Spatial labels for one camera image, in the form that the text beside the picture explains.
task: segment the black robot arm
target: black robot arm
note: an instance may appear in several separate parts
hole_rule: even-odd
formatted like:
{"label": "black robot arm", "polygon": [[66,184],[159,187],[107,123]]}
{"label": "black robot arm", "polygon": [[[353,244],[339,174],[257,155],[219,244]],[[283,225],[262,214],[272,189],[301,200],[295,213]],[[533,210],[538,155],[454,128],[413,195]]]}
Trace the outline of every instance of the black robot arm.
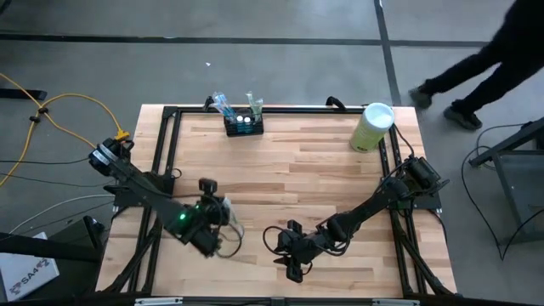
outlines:
{"label": "black robot arm", "polygon": [[117,190],[131,193],[141,205],[153,209],[169,234],[184,244],[191,243],[205,257],[213,256],[220,248],[220,226],[230,219],[229,209],[220,203],[222,199],[213,196],[217,183],[201,179],[199,188],[204,195],[198,205],[179,203],[156,187],[156,173],[142,173],[130,162],[132,147],[131,142],[107,139],[89,154],[89,163],[105,176],[117,179]]}
{"label": "black robot arm", "polygon": [[270,249],[265,242],[270,251],[282,256],[275,263],[287,267],[287,278],[302,282],[301,264],[311,264],[323,252],[333,256],[343,255],[354,233],[368,218],[400,201],[413,201],[418,196],[433,195],[448,183],[440,182],[440,176],[422,157],[411,156],[391,172],[394,173],[397,175],[387,176],[368,200],[351,211],[330,216],[316,226],[316,231],[304,234],[301,224],[289,220],[287,229],[282,229],[278,234],[276,249]]}

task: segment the sneaker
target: sneaker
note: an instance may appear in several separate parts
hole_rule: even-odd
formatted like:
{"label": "sneaker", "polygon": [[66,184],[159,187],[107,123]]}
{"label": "sneaker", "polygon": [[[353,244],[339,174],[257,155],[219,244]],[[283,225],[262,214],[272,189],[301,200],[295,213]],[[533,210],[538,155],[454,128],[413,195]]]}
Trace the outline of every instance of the sneaker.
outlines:
{"label": "sneaker", "polygon": [[422,89],[421,86],[417,87],[417,88],[414,88],[409,92],[409,95],[410,95],[410,98],[412,99],[412,101],[414,101],[414,103],[416,104],[417,107],[422,108],[422,109],[427,109],[433,103],[433,95],[428,94],[428,93],[424,93],[424,92],[422,92],[421,89]]}
{"label": "sneaker", "polygon": [[476,131],[482,127],[482,122],[474,115],[474,113],[465,115],[455,111],[451,106],[444,110],[444,117],[470,131]]}

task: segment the concrete floor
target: concrete floor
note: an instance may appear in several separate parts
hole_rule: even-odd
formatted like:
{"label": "concrete floor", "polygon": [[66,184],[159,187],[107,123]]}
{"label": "concrete floor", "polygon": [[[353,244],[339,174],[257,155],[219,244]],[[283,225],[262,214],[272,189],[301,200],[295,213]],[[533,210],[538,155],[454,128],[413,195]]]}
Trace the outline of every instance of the concrete floor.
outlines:
{"label": "concrete floor", "polygon": [[[512,0],[382,0],[390,39],[417,41],[486,41],[502,22]],[[379,39],[373,0],[18,0],[0,16],[4,31],[171,37],[273,37]],[[268,104],[323,104],[335,95],[348,105],[375,101],[391,104],[388,76],[380,46],[243,45],[243,44],[114,44],[66,42],[0,42],[0,71],[26,88],[43,89],[49,97],[74,92],[105,102],[121,125],[133,131],[143,103],[203,103],[214,90],[231,100],[252,90]],[[394,71],[402,105],[406,92],[476,48],[393,47]],[[441,111],[468,94],[485,73],[449,93],[436,96],[431,109],[419,113],[425,149],[440,175],[451,179],[441,192],[450,258],[458,291],[474,298],[542,303],[544,244],[512,247],[502,262],[485,224],[462,188],[462,158],[474,147],[477,133],[459,130]],[[542,116],[539,73],[499,102],[478,114],[484,128],[527,122]],[[0,80],[0,86],[7,86]],[[3,159],[16,159],[35,111],[28,101],[0,99]],[[56,102],[52,116],[94,143],[114,132],[96,105],[79,99]],[[515,132],[494,130],[483,138],[493,145]],[[26,160],[70,161],[89,147],[40,123]],[[0,164],[6,173],[9,164]],[[23,165],[18,175],[73,184],[107,181],[86,163],[66,166]],[[515,230],[512,213],[497,176],[467,169],[473,196],[500,237]],[[100,187],[74,188],[10,179],[0,189],[1,231],[29,216],[75,196],[102,193]],[[45,224],[104,201],[79,201],[35,220]],[[91,212],[105,224],[111,208]],[[46,228],[51,235],[65,222]]]}

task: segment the wooden table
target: wooden table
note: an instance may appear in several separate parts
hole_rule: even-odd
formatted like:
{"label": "wooden table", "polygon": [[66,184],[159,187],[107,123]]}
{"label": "wooden table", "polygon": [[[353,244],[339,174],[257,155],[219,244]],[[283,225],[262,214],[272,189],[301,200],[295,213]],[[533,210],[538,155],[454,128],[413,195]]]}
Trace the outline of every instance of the wooden table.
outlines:
{"label": "wooden table", "polygon": [[[163,106],[141,108],[132,163],[142,171],[151,168]],[[416,155],[425,156],[414,109],[395,107],[394,114],[399,130]],[[344,256],[317,257],[302,284],[286,279],[285,267],[272,262],[277,256],[262,242],[262,232],[269,225],[285,228],[287,220],[295,219],[310,231],[333,213],[356,207],[371,195],[382,177],[381,162],[377,151],[361,154],[349,146],[348,139],[358,118],[359,115],[266,114],[264,135],[230,139],[225,135],[220,115],[183,114],[174,163],[183,177],[176,181],[174,197],[199,193],[199,178],[217,180],[218,194],[232,200],[246,235],[233,258],[205,259],[193,246],[184,246],[163,233],[153,294],[401,297],[391,223],[385,211],[363,223]],[[392,161],[388,137],[386,140]],[[406,157],[407,146],[402,140],[399,145]],[[179,200],[191,203],[196,199]],[[113,221],[97,290],[108,286],[133,255],[141,214],[142,209],[129,208]],[[454,292],[451,263],[438,220],[427,211],[415,211],[414,222],[423,258]],[[267,235],[270,244],[275,244],[276,236],[277,232],[271,230]],[[229,243],[224,244],[228,250]],[[140,279],[145,276],[146,259],[143,263]],[[411,260],[406,264],[412,287],[416,288],[413,264]]]}

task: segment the black cable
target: black cable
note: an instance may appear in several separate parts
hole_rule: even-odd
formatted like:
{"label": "black cable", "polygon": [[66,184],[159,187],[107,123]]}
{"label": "black cable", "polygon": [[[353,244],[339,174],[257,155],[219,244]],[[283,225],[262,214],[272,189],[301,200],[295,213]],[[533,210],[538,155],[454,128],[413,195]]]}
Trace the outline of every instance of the black cable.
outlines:
{"label": "black cable", "polygon": [[78,162],[84,162],[88,161],[88,157],[85,157],[83,159],[77,160],[77,161],[8,161],[8,160],[0,160],[0,162],[12,162],[12,163],[30,163],[30,164],[38,164],[38,165],[70,165],[75,164]]}
{"label": "black cable", "polygon": [[440,225],[442,225],[442,230],[444,231],[445,244],[448,244],[448,233],[446,233],[445,231],[444,221],[442,221],[442,218],[434,210],[428,209],[428,211],[432,213],[437,218],[437,220],[439,220]]}
{"label": "black cable", "polygon": [[270,225],[269,227],[267,227],[266,229],[263,230],[263,243],[264,243],[264,246],[270,251],[272,252],[274,255],[278,255],[278,256],[286,256],[286,255],[289,255],[288,252],[285,252],[285,253],[280,253],[280,252],[276,252],[274,251],[268,244],[268,242],[266,242],[266,232],[269,231],[269,230],[279,230],[279,231],[285,231],[287,232],[288,230],[287,229],[282,229],[281,227],[279,226],[275,226],[275,225]]}
{"label": "black cable", "polygon": [[485,222],[485,225],[487,225],[487,228],[490,230],[491,232],[491,235],[493,235],[493,240],[495,241],[495,244],[496,244],[496,249],[497,251],[499,252],[499,256],[501,256],[501,248],[499,247],[499,240],[496,238],[496,235],[495,235],[495,231],[493,231],[493,229],[491,228],[491,225],[489,222],[487,222],[487,219],[485,218],[484,214],[482,213],[482,211],[479,209],[478,205],[476,204],[476,202],[474,201],[472,195],[470,194],[470,191],[468,191],[468,187],[467,187],[467,182],[465,180],[465,163],[467,163],[467,159],[477,150],[479,149],[479,147],[476,147],[474,148],[473,150],[471,150],[470,152],[468,152],[467,156],[465,156],[465,158],[462,160],[462,164],[461,164],[461,181],[462,181],[462,185],[463,187],[465,188],[465,191],[467,192],[467,196],[468,196],[468,199],[473,203],[473,206],[476,208],[476,210],[478,211],[480,217],[482,217],[482,219],[484,220]]}
{"label": "black cable", "polygon": [[[26,231],[24,231],[24,232],[22,232],[22,233],[19,233],[19,234],[15,234],[15,233],[14,233],[14,235],[24,235],[24,234],[27,234],[27,233],[32,232],[33,230],[41,229],[41,228],[46,227],[46,226],[49,226],[49,225],[51,225],[51,224],[56,224],[56,223],[58,223],[58,222],[60,222],[60,221],[66,220],[66,219],[68,219],[68,218],[75,217],[75,216],[77,216],[78,214],[86,213],[86,212],[91,211],[91,210],[94,210],[94,209],[96,209],[96,208],[104,207],[104,206],[106,206],[106,205],[108,205],[108,204],[111,204],[111,203],[113,203],[113,201],[108,201],[108,202],[106,202],[106,203],[99,204],[99,205],[97,205],[97,206],[88,208],[88,209],[86,209],[86,210],[83,210],[83,211],[80,211],[80,212],[73,213],[73,214],[71,214],[70,216],[63,217],[63,218],[59,218],[59,219],[56,219],[56,220],[54,220],[54,221],[51,221],[51,222],[48,222],[48,223],[46,223],[46,224],[42,224],[42,225],[39,225],[39,226],[34,226],[34,227],[32,227],[31,229],[26,230]],[[6,237],[6,238],[4,238],[4,239],[1,239],[0,242],[5,241],[5,240],[10,239],[10,238],[11,238],[11,237]]]}
{"label": "black cable", "polygon": [[[231,257],[235,256],[235,255],[238,253],[238,251],[240,251],[240,248],[241,248],[241,240],[242,240],[242,236],[241,236],[240,231],[239,231],[234,225],[232,225],[232,224],[229,224],[229,226],[230,226],[230,228],[236,233],[236,235],[238,236],[238,241],[237,241],[237,242],[238,242],[238,246],[237,246],[236,249],[235,249],[231,254],[229,254],[229,255],[223,255],[223,254],[219,253],[219,251],[216,251],[216,252],[215,252],[216,255],[217,255],[218,257],[220,257],[220,258],[231,258]],[[230,239],[227,238],[227,236],[226,236],[225,234],[223,234],[223,233],[219,233],[219,234],[220,234],[222,237],[224,237],[225,240],[231,241]]]}
{"label": "black cable", "polygon": [[508,248],[510,247],[510,244],[512,244],[512,241],[513,239],[516,237],[516,235],[518,234],[518,232],[530,221],[532,220],[534,217],[538,216],[540,213],[544,212],[544,209],[541,209],[540,211],[536,212],[535,214],[533,214],[532,216],[530,216],[530,218],[528,218],[527,220],[525,220],[525,222],[523,222],[519,227],[518,229],[516,229],[516,231],[513,233],[512,237],[510,237],[510,240],[508,241],[507,243],[507,246],[504,248],[504,253],[502,254],[502,260],[504,260],[504,258],[507,256],[507,251],[508,251]]}
{"label": "black cable", "polygon": [[402,133],[400,132],[399,127],[397,127],[397,125],[394,124],[394,123],[393,123],[393,127],[394,127],[394,129],[397,131],[397,134],[398,134],[399,137],[402,139],[402,141],[404,141],[405,144],[408,145],[408,148],[410,148],[410,156],[415,156],[414,148],[412,148],[412,146],[411,146],[411,144],[408,142],[408,140],[406,140],[406,138],[404,138],[404,136],[402,136]]}
{"label": "black cable", "polygon": [[174,168],[173,170],[176,170],[176,171],[178,171],[178,173],[179,173],[178,176],[175,176],[175,175],[174,175],[173,178],[174,178],[174,179],[179,179],[179,178],[181,178],[181,170],[179,170],[179,169],[177,169],[177,168]]}
{"label": "black cable", "polygon": [[[494,127],[488,127],[486,128],[485,130],[483,130],[479,135],[478,135],[478,138],[476,139],[476,156],[479,156],[479,148],[487,148],[489,149],[490,147],[488,146],[480,146],[479,145],[479,140],[482,138],[482,136],[484,135],[484,133],[486,132],[489,132],[490,130],[493,130],[493,129],[496,129],[496,128],[514,128],[514,127],[521,127],[522,125],[524,125],[525,123],[516,123],[516,124],[504,124],[504,125],[499,125],[499,126],[494,126]],[[482,164],[482,166],[486,169],[489,169],[489,170],[493,170],[493,171],[496,171],[495,167],[493,166],[490,166],[490,165],[486,165],[485,163]]]}
{"label": "black cable", "polygon": [[497,251],[499,252],[499,258],[504,261],[504,258],[506,257],[507,255],[507,251],[508,251],[508,248],[510,247],[510,245],[512,244],[515,236],[518,234],[518,232],[530,221],[532,220],[534,217],[536,217],[537,215],[539,215],[540,213],[544,212],[544,209],[541,209],[540,211],[534,213],[530,218],[528,218],[527,220],[525,220],[517,229],[516,231],[514,232],[514,234],[510,237],[510,240],[508,241],[507,243],[507,246],[505,247],[505,250],[504,252],[501,251],[501,244],[499,243],[499,240],[497,239],[496,235],[495,235],[495,231],[493,231],[493,229],[491,228],[491,225],[490,223],[487,221],[487,219],[485,218],[484,214],[482,213],[482,211],[479,209],[478,205],[476,204],[476,202],[474,201],[472,195],[470,194],[470,191],[468,191],[468,187],[467,187],[467,182],[465,181],[465,172],[464,172],[464,169],[465,169],[465,163],[467,163],[467,159],[478,149],[482,148],[482,146],[480,147],[476,147],[474,148],[474,150],[471,150],[467,156],[465,156],[465,158],[463,159],[462,161],[462,165],[461,165],[461,181],[462,181],[462,185],[463,187],[465,188],[465,191],[467,192],[467,196],[468,196],[468,199],[470,199],[470,201],[472,202],[472,204],[474,205],[474,207],[476,208],[476,210],[478,211],[480,217],[482,217],[482,219],[484,220],[485,224],[487,225],[487,228],[489,229],[491,235],[493,235],[493,240],[495,241],[495,245],[496,245],[496,249]]}
{"label": "black cable", "polygon": [[306,275],[306,274],[308,274],[308,273],[309,273],[309,271],[311,271],[313,267],[314,267],[314,263],[312,263],[312,262],[309,262],[309,267],[308,267],[308,270],[307,270],[306,272],[304,272],[304,273],[303,273],[303,275]]}
{"label": "black cable", "polygon": [[59,185],[64,185],[64,186],[70,186],[70,187],[82,187],[82,188],[100,187],[100,186],[104,186],[105,184],[109,184],[109,183],[111,183],[111,182],[114,181],[114,179],[112,179],[112,180],[110,180],[110,181],[107,181],[107,182],[104,182],[104,183],[100,183],[100,184],[93,184],[93,185],[79,185],[79,184],[70,184],[70,183],[63,183],[63,182],[48,181],[48,180],[45,180],[45,179],[38,179],[38,178],[27,178],[27,177],[22,177],[22,176],[19,176],[19,175],[13,175],[13,174],[7,174],[7,173],[0,173],[0,175],[9,176],[9,177],[16,178],[16,179],[30,180],[30,181],[39,182],[39,183],[59,184]]}

